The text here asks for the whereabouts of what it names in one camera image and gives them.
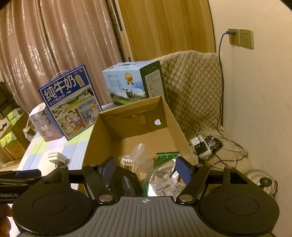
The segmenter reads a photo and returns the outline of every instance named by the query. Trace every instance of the pink satin curtain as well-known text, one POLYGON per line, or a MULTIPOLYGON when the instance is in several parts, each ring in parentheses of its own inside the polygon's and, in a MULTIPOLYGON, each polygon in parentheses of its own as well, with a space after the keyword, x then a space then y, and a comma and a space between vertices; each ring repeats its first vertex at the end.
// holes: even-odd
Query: pink satin curtain
POLYGON ((59 70, 85 64, 101 104, 112 102, 102 70, 122 61, 105 0, 40 0, 59 70))
POLYGON ((101 71, 121 61, 105 0, 12 0, 0 11, 0 71, 27 112, 42 102, 38 87, 80 64, 110 103, 101 71))
POLYGON ((38 0, 13 0, 0 11, 0 71, 27 112, 42 102, 38 87, 58 68, 46 41, 38 0))

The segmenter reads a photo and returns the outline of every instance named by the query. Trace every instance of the metal screw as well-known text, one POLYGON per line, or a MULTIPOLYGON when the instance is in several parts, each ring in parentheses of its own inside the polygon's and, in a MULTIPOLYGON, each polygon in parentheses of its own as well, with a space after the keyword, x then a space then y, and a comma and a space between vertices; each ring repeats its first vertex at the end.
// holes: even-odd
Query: metal screw
POLYGON ((184 194, 184 195, 179 196, 179 199, 180 199, 182 202, 190 202, 190 201, 193 200, 193 197, 192 197, 191 195, 184 194))
POLYGON ((102 202, 106 203, 106 202, 110 202, 111 200, 113 200, 113 197, 112 197, 112 195, 104 194, 104 195, 99 196, 98 199, 101 200, 102 202))

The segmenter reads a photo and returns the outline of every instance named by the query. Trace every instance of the beige wall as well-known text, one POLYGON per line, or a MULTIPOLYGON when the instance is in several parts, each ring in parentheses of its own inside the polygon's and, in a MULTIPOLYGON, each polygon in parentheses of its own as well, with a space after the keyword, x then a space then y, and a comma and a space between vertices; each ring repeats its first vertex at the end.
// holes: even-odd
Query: beige wall
POLYGON ((209 0, 216 45, 228 28, 253 30, 254 50, 222 48, 224 127, 254 168, 279 183, 274 234, 292 236, 292 11, 280 0, 209 0))

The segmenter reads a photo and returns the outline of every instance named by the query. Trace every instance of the white charger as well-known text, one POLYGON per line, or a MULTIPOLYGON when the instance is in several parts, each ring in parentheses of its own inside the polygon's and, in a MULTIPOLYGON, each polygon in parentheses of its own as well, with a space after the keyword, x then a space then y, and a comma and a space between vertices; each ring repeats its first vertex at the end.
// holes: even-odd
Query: white charger
POLYGON ((52 152, 48 155, 49 162, 52 162, 55 164, 55 167, 58 167, 60 165, 65 165, 67 161, 67 157, 59 152, 52 152))
POLYGON ((210 155, 212 155, 212 151, 201 135, 196 135, 193 139, 191 139, 191 144, 195 148, 200 159, 206 160, 210 155), (204 152, 200 152, 202 146, 206 146, 204 152))

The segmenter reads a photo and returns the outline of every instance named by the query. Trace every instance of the gray ribbed plate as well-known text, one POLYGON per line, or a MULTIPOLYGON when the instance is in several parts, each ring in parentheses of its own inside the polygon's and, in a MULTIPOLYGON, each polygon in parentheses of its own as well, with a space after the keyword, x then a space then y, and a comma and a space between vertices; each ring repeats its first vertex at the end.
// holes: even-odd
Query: gray ribbed plate
POLYGON ((171 197, 122 197, 114 205, 99 207, 85 225, 63 236, 226 237, 206 226, 193 208, 177 205, 171 197))

